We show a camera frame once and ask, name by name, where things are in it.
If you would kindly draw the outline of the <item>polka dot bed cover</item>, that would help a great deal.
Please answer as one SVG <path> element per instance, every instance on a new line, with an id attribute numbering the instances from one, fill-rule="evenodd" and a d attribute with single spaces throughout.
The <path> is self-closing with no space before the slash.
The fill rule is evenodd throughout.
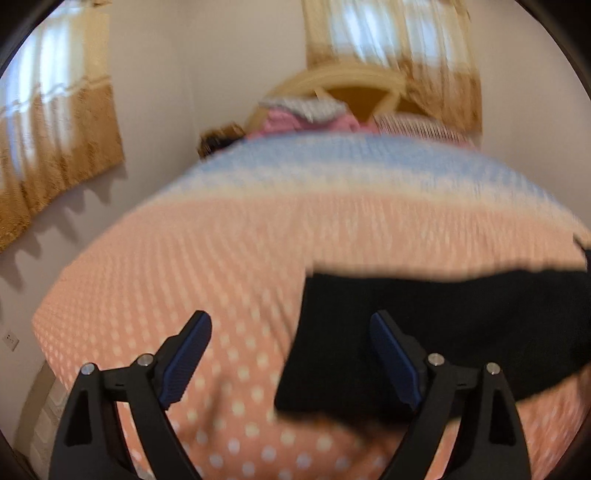
<path id="1" fill-rule="evenodd" d="M 33 318 L 56 374 L 126 365 L 211 314 L 211 344 L 169 419 L 206 479 L 375 479 L 399 431 L 281 418 L 273 396 L 304 278 L 468 278 L 580 267 L 589 229 L 465 148 L 363 134 L 249 140 L 191 168 L 67 266 Z"/>

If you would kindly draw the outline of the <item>beige side curtain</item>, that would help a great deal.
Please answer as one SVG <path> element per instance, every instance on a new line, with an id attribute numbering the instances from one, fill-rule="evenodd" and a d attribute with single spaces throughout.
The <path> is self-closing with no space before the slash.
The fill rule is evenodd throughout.
<path id="1" fill-rule="evenodd" d="M 123 163 L 107 1 L 65 1 L 1 77 L 1 246 L 56 197 Z"/>

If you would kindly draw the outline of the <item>beige window curtain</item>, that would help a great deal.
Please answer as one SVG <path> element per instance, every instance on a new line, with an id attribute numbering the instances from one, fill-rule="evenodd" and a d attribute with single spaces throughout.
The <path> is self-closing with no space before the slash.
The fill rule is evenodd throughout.
<path id="1" fill-rule="evenodd" d="M 481 78 L 464 1 L 304 1 L 310 66 L 356 60 L 403 74 L 412 102 L 482 132 Z"/>

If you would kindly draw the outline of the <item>black pants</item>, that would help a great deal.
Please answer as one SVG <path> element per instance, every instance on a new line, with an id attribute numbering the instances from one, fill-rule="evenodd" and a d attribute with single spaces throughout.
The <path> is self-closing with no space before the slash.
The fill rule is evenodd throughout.
<path id="1" fill-rule="evenodd" d="M 514 270 L 462 282 L 315 274 L 304 283 L 297 334 L 274 406 L 345 423 L 403 426 L 412 418 L 370 338 L 387 312 L 427 351 L 453 364 L 501 366 L 516 400 L 590 361 L 590 276 Z"/>

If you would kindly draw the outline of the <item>wall power socket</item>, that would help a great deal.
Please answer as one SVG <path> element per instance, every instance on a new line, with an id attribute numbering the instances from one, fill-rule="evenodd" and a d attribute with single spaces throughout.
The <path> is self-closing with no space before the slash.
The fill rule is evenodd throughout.
<path id="1" fill-rule="evenodd" d="M 6 331 L 2 339 L 11 352 L 14 352 L 19 345 L 19 338 L 12 331 Z"/>

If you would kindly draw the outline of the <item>pink folded blanket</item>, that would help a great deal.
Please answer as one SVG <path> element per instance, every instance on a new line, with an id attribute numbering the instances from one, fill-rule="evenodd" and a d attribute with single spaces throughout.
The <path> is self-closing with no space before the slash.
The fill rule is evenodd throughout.
<path id="1" fill-rule="evenodd" d="M 297 116 L 287 110 L 279 108 L 270 109 L 267 112 L 263 124 L 252 133 L 246 135 L 248 139 L 269 137 L 274 135 L 287 135 L 298 133 L 369 133 L 378 134 L 379 129 L 375 123 L 360 123 L 351 113 L 335 117 L 328 122 L 308 122 L 304 117 Z"/>

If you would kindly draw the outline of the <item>striped pillow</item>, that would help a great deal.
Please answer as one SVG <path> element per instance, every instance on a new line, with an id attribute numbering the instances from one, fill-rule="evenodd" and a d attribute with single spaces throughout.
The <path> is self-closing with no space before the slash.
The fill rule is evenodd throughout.
<path id="1" fill-rule="evenodd" d="M 475 146 L 466 134 L 431 117 L 406 113 L 385 113 L 375 115 L 373 120 L 381 134 L 406 136 L 461 147 L 473 148 Z"/>

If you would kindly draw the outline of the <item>grey patterned pillow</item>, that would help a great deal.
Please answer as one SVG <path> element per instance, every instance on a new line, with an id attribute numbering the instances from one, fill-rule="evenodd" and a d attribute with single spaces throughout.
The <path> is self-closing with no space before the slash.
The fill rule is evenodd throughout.
<path id="1" fill-rule="evenodd" d="M 267 109 L 287 111 L 310 123 L 327 123 L 349 112 L 346 103 L 335 99 L 266 97 L 259 105 Z"/>

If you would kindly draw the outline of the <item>brown patterned bag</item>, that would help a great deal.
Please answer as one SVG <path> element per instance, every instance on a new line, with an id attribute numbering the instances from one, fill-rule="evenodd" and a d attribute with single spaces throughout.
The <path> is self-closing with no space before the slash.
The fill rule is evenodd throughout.
<path id="1" fill-rule="evenodd" d="M 200 135 L 197 153 L 204 159 L 218 150 L 228 148 L 229 145 L 245 137 L 245 130 L 236 123 L 229 123 L 222 127 L 211 129 Z"/>

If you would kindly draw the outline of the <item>cream wooden headboard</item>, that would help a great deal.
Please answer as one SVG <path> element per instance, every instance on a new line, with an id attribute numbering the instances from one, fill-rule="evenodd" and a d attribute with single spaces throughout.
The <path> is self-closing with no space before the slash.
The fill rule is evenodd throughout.
<path id="1" fill-rule="evenodd" d="M 263 98 L 334 98 L 345 102 L 356 119 L 394 112 L 407 93 L 407 79 L 377 65 L 348 61 L 314 67 L 290 77 Z"/>

